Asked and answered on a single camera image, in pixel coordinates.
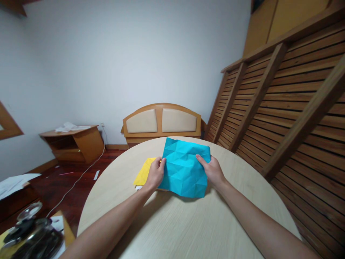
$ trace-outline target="white paper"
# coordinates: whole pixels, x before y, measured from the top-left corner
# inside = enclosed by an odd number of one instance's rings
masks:
[[[0,182],[0,200],[6,198],[12,193],[23,189],[23,184],[30,181],[41,174],[22,174],[18,176],[12,176]]]
[[[77,130],[86,130],[91,128],[91,126],[77,126],[70,122],[65,122],[62,127],[55,129],[55,132],[69,132]]]
[[[98,174],[100,173],[100,171],[98,170],[95,174],[95,177],[93,178],[94,180],[97,180]]]
[[[57,253],[51,258],[51,259],[58,259],[63,252],[66,250],[66,245],[65,245],[65,232],[63,231],[64,229],[64,218],[62,216],[55,216],[55,217],[50,217],[51,218],[51,225],[53,228],[55,228],[57,231],[61,231],[61,233],[64,235],[64,240],[62,241],[60,249],[57,251]]]

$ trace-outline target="wooden headboard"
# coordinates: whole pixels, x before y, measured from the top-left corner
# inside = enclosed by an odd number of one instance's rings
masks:
[[[200,138],[206,124],[197,114],[186,107],[156,103],[146,105],[123,119],[121,133],[131,148],[141,142],[169,136]]]

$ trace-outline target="cushioned headboard panel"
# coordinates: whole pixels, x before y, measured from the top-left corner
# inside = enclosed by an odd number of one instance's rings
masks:
[[[162,132],[188,132],[196,131],[197,118],[189,113],[163,109]]]
[[[130,117],[126,121],[128,133],[157,132],[156,110],[147,110]]]

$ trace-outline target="hand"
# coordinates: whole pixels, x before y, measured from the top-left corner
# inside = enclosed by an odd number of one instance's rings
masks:
[[[150,166],[150,171],[148,173],[148,177],[144,186],[152,190],[156,190],[158,186],[161,184],[164,176],[164,166],[165,166],[166,158],[161,156],[157,157]]]
[[[207,178],[212,182],[214,187],[219,190],[220,187],[227,183],[227,180],[223,174],[218,160],[211,156],[211,161],[207,163],[200,155],[196,155],[197,160],[204,167]]]

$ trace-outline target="baseboard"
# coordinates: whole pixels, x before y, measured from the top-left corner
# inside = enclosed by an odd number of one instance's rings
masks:
[[[109,145],[105,145],[106,149],[128,149],[128,145],[127,144],[109,144]]]
[[[28,173],[43,173],[45,170],[48,170],[49,168],[52,168],[58,164],[59,164],[59,161],[56,158],[54,158],[53,160],[50,160],[50,161],[32,169]]]

